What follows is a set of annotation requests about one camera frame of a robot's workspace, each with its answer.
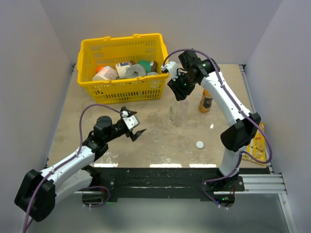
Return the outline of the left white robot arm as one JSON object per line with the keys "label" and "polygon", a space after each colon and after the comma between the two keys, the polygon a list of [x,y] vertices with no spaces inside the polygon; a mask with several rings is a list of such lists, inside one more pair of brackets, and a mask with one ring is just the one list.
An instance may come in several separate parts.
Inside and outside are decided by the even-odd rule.
{"label": "left white robot arm", "polygon": [[86,139],[80,140],[79,147],[71,155],[41,171],[28,171],[14,199],[15,205],[40,222],[57,203],[75,191],[98,189],[100,177],[89,174],[84,167],[103,156],[110,141],[123,135],[136,141],[144,132],[133,133],[133,129],[140,124],[135,111],[122,107],[117,113],[120,119],[116,123],[109,116],[99,117],[93,130]]}

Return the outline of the large white bottle cap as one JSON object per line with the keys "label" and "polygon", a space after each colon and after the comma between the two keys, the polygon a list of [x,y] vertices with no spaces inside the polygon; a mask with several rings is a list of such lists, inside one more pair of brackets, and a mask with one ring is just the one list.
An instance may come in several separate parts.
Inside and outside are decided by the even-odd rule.
{"label": "large white bottle cap", "polygon": [[202,149],[204,147],[204,143],[202,141],[197,141],[196,142],[196,147],[199,149]]}

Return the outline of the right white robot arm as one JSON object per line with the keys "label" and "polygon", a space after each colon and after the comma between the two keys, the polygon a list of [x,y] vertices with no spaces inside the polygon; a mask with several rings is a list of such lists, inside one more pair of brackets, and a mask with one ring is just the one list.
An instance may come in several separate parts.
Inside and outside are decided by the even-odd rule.
{"label": "right white robot arm", "polygon": [[212,179],[212,182],[216,182],[219,189],[227,191],[234,184],[232,177],[239,172],[242,150],[255,137],[261,117],[242,104],[225,81],[219,66],[207,54],[195,49],[179,49],[179,52],[178,58],[185,73],[179,74],[177,63],[167,58],[163,61],[161,71],[170,74],[168,86],[177,101],[185,100],[199,84],[211,94],[225,116],[228,129],[220,136],[225,147],[219,167],[220,176]]}

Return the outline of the clear plastic bottle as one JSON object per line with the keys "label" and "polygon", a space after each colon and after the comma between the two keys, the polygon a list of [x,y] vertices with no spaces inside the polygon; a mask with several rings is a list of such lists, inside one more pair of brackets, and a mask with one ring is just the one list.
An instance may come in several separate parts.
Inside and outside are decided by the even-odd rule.
{"label": "clear plastic bottle", "polygon": [[169,107],[169,121],[172,125],[179,127],[181,126],[187,116],[189,108],[189,102],[187,99],[177,101],[175,97],[173,97],[170,101]]}

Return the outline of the orange drink bottle blue label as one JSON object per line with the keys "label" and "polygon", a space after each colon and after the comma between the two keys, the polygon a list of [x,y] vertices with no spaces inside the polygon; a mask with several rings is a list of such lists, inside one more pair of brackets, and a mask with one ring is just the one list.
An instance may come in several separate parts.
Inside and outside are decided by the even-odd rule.
{"label": "orange drink bottle blue label", "polygon": [[201,113],[207,113],[211,109],[212,102],[213,98],[211,94],[204,89],[202,93],[202,98],[199,103],[199,111]]}

